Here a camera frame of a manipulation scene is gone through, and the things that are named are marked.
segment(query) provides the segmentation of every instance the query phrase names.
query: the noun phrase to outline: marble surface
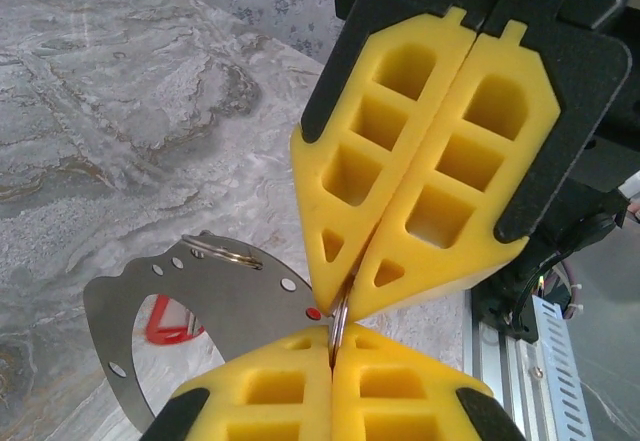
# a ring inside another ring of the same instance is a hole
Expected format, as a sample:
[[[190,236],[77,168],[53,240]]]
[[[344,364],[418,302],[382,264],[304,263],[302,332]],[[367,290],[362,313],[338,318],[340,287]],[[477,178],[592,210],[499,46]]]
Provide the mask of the marble surface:
[[[82,289],[201,229],[307,276],[288,137],[321,65],[199,0],[0,0],[0,13],[0,439],[137,439]],[[461,310],[457,295],[367,324],[460,366]],[[204,337],[133,342],[156,408],[220,362]]]

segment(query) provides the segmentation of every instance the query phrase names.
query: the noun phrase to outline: metal plate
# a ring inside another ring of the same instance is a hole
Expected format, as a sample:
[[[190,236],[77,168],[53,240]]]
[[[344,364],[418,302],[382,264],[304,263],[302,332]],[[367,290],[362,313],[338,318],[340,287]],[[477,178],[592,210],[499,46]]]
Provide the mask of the metal plate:
[[[466,296],[464,371],[486,383],[529,441],[593,441],[566,321],[536,296],[539,339],[516,341],[473,316]]]
[[[180,242],[160,256],[131,261],[118,277],[96,278],[84,290],[89,330],[102,369],[123,411],[141,432],[154,415],[140,388],[131,343],[136,315],[147,296],[165,294],[189,309],[225,361],[328,321],[306,316],[305,310],[315,306],[311,289],[273,256],[229,238],[203,234],[193,239],[254,258],[261,269],[223,257],[203,257]],[[294,291],[282,288],[285,278],[295,283]]]

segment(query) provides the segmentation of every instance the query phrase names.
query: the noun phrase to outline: yellow foam gripper pad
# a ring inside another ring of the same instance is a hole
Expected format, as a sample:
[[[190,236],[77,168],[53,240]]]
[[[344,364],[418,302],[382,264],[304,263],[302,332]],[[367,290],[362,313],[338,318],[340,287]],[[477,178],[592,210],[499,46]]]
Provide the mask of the yellow foam gripper pad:
[[[320,139],[291,137],[313,292],[327,314],[360,262],[475,39],[465,12],[371,35]]]
[[[188,381],[172,400],[208,398],[164,425],[186,441],[480,441],[456,391],[492,396],[482,382],[357,324],[332,379],[327,337],[308,328]]]
[[[482,382],[357,324],[333,373],[332,441],[480,441],[456,395]]]
[[[560,114],[525,30],[474,43],[371,238],[350,319],[472,287],[524,248],[493,229]]]
[[[331,369],[326,327],[308,328],[182,385],[209,398],[186,441],[327,441]]]

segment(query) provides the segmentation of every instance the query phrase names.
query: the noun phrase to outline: metal ring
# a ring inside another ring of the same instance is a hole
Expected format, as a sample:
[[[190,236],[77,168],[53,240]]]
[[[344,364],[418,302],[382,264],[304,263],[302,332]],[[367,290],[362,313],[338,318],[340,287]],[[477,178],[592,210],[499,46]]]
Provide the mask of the metal ring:
[[[331,324],[329,331],[329,365],[331,366],[331,369],[336,365],[338,349],[340,349],[340,346],[342,345],[342,337],[347,326],[350,291],[351,283],[348,283],[342,289],[342,299],[333,313],[333,323]]]
[[[183,234],[181,242],[186,244],[190,248],[200,251],[203,254],[208,254],[209,256],[213,256],[215,258],[222,258],[225,261],[230,261],[232,263],[242,264],[243,266],[248,266],[249,268],[262,269],[262,262],[254,258],[253,256],[245,256],[243,254],[233,253],[226,248],[213,246],[194,236]]]

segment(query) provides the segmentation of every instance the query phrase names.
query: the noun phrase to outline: wire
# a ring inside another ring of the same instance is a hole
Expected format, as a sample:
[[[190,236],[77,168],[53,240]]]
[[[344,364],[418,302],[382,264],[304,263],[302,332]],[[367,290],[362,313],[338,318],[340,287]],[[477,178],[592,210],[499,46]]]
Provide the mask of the wire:
[[[544,285],[545,285],[544,275],[541,274],[540,277],[538,278],[538,296],[539,297],[544,296]]]
[[[527,279],[527,282],[524,286],[524,289],[520,293],[515,306],[513,307],[513,312],[511,316],[511,325],[515,331],[522,331],[522,320],[520,316],[522,314],[522,310],[524,309],[524,305],[529,299],[529,296],[533,293],[533,290],[536,287],[536,283],[538,282],[538,278],[540,274],[549,271],[555,264],[557,264],[562,259],[562,255],[558,254],[558,252],[553,253],[547,259],[542,261],[541,264],[538,265],[536,271]]]
[[[578,302],[578,299],[580,297],[579,293],[582,286],[577,284],[576,278],[573,273],[573,268],[571,267],[569,262],[566,260],[563,260],[560,262],[560,264],[562,265],[562,268],[564,269],[564,272],[567,275],[567,281],[569,284],[569,294],[571,295],[571,301],[569,301],[569,305],[567,306],[566,311],[562,313],[562,317],[564,319],[571,319],[575,315],[576,310],[579,309],[578,307],[581,306],[581,304]]]
[[[553,267],[553,272],[556,273],[556,275],[558,276],[558,279],[560,281],[562,281],[562,284],[564,284],[567,288],[567,291],[571,290],[571,285],[569,284],[569,278],[567,277],[567,272],[564,268],[564,260],[560,261],[560,263],[556,264]]]
[[[560,278],[560,275],[558,274],[558,272],[556,270],[557,266],[558,265],[556,264],[553,268],[551,268],[551,272],[544,279],[545,287],[549,287],[550,286],[550,289],[547,291],[547,293],[551,293],[560,284],[561,278]]]

